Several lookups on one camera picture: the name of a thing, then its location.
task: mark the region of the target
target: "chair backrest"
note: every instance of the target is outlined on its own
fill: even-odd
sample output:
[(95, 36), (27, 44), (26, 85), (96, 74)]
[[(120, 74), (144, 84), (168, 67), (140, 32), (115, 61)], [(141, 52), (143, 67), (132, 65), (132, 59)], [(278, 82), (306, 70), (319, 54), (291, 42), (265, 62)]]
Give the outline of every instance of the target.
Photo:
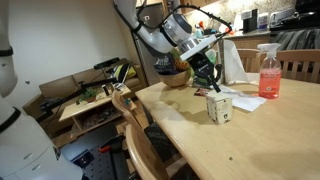
[(142, 179), (169, 179), (165, 165), (141, 129), (128, 124), (126, 142), (132, 163)]
[(283, 78), (320, 83), (319, 49), (278, 51), (277, 59), (282, 63)]
[(112, 104), (121, 113), (125, 120), (128, 121), (128, 123), (132, 124), (135, 128), (141, 129), (141, 126), (134, 117), (130, 106), (125, 103), (124, 98), (117, 90), (112, 93)]
[(244, 71), (258, 73), (260, 71), (260, 53), (257, 49), (237, 49)]

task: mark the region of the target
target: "cardboard box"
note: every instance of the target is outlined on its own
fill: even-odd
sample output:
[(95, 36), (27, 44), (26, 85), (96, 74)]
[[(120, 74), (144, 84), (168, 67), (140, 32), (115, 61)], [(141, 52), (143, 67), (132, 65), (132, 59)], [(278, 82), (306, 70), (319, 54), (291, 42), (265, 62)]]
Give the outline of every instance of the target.
[(233, 115), (232, 99), (223, 93), (206, 95), (208, 114), (217, 124), (231, 121)]

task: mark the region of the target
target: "red liquid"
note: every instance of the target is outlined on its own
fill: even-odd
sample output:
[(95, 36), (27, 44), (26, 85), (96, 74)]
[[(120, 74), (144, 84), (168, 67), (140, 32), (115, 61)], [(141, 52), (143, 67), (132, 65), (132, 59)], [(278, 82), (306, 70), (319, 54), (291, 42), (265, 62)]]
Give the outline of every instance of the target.
[(259, 96), (275, 99), (279, 96), (281, 71), (263, 69), (260, 71)]

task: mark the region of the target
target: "spray bottle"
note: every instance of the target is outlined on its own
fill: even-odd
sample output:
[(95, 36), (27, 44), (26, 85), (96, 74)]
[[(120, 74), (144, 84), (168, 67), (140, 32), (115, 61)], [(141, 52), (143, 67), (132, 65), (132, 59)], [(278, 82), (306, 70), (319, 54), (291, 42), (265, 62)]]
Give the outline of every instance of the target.
[(281, 63), (276, 59), (278, 43), (259, 44), (261, 52), (267, 52), (260, 68), (259, 96), (275, 99), (279, 96)]

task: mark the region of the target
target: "bowl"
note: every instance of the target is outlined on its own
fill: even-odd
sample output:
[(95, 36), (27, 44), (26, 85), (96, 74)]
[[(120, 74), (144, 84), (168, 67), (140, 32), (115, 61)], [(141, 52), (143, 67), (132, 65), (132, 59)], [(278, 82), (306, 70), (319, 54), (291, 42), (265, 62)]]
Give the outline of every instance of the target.
[(191, 77), (191, 70), (186, 70), (174, 75), (160, 75), (160, 81), (170, 87), (178, 87), (184, 85)]

